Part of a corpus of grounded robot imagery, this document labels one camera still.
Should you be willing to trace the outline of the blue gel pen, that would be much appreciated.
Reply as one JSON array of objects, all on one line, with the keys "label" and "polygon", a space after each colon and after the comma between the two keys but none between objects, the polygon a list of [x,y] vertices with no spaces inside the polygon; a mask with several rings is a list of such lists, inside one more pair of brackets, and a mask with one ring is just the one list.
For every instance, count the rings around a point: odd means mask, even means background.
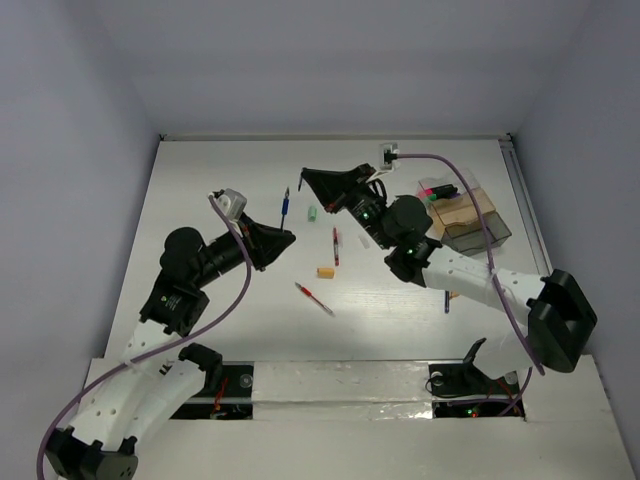
[{"label": "blue gel pen", "polygon": [[288,209],[289,209],[289,202],[290,202],[290,188],[286,187],[283,195],[282,205],[281,205],[281,218],[280,218],[280,227],[279,227],[281,231],[284,231],[285,220],[286,220],[286,216],[288,214]]}]

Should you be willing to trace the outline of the red gel pen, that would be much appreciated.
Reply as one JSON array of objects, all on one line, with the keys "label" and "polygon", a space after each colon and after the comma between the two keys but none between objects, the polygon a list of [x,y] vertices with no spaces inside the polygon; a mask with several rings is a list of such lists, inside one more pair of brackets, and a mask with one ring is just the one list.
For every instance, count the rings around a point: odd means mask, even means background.
[{"label": "red gel pen", "polygon": [[335,313],[331,310],[325,303],[319,300],[309,289],[300,284],[299,282],[294,282],[295,287],[305,295],[310,301],[316,304],[319,308],[321,308],[326,314],[334,317]]}]

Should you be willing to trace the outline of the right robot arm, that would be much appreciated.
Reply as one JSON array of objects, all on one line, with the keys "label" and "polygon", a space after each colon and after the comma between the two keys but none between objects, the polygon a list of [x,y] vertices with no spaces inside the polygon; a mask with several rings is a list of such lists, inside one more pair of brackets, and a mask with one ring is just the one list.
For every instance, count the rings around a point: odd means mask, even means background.
[{"label": "right robot arm", "polygon": [[385,263],[399,280],[453,291],[507,315],[511,332],[475,344],[470,361],[460,368],[462,384],[482,392],[513,370],[573,372],[597,324],[574,276],[560,269],[547,276],[498,269],[429,238],[432,219],[426,206],[412,195],[387,201],[373,187],[380,175],[369,164],[343,172],[301,171],[326,212],[348,211],[380,248],[389,250]]}]

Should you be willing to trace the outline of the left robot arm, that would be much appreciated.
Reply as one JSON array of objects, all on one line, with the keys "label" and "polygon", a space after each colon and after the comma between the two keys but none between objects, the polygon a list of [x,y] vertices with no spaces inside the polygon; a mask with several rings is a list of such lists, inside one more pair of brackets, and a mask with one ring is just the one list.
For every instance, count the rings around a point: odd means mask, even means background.
[{"label": "left robot arm", "polygon": [[190,336],[209,303],[204,287],[238,266],[265,269],[295,240],[291,231],[247,215],[241,215],[238,229],[212,243],[191,227],[171,232],[115,375],[46,441],[44,454],[54,471],[65,479],[132,478],[141,445],[187,399],[221,388],[221,354]]}]

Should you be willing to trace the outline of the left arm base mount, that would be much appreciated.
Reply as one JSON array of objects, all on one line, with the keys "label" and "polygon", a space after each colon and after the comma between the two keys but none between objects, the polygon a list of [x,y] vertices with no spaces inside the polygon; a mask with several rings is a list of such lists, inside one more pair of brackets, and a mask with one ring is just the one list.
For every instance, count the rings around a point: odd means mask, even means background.
[{"label": "left arm base mount", "polygon": [[171,416],[172,420],[251,420],[253,363],[225,363],[217,385],[207,381]]}]

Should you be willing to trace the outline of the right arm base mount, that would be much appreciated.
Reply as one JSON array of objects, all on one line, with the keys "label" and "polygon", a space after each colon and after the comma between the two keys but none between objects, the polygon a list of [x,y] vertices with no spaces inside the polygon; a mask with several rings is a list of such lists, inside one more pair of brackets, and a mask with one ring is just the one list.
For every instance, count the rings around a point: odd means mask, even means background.
[{"label": "right arm base mount", "polygon": [[493,380],[474,365],[485,341],[476,341],[460,361],[429,365],[425,389],[432,395],[435,418],[525,417],[518,375]]}]

